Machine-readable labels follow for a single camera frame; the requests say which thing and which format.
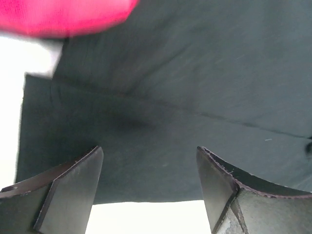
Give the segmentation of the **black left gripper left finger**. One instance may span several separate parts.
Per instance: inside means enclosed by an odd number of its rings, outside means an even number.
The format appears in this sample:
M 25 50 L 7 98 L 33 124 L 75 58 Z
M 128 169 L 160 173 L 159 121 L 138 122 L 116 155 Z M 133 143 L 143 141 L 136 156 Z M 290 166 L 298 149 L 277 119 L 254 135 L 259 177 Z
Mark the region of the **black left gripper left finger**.
M 97 191 L 103 150 L 2 188 L 2 234 L 83 234 Z

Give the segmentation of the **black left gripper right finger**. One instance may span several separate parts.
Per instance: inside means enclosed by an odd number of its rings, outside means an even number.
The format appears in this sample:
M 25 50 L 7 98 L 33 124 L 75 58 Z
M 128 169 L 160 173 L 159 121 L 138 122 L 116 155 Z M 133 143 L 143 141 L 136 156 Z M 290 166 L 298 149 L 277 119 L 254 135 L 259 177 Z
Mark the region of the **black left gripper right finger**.
M 310 192 L 256 177 L 204 147 L 196 162 L 213 234 L 311 234 Z

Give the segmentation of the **black t shirt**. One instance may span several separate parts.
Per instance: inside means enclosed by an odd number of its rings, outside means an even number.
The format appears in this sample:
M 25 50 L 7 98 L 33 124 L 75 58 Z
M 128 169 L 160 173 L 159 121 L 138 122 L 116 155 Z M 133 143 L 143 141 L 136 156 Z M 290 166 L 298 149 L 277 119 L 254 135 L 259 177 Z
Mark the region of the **black t shirt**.
M 28 76 L 16 181 L 104 152 L 95 203 L 202 198 L 196 149 L 312 189 L 312 3 L 142 0 Z

